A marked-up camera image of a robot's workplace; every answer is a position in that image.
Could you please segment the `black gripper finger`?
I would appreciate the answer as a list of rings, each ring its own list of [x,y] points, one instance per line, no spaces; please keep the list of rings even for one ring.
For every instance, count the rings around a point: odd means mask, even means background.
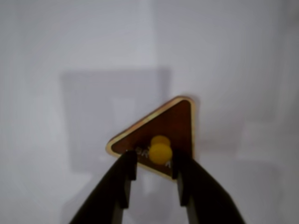
[[[129,207],[131,182],[136,180],[137,154],[127,151],[96,185],[71,224],[121,224]]]
[[[177,181],[180,205],[190,224],[243,224],[228,192],[190,155],[176,150],[172,178]]]

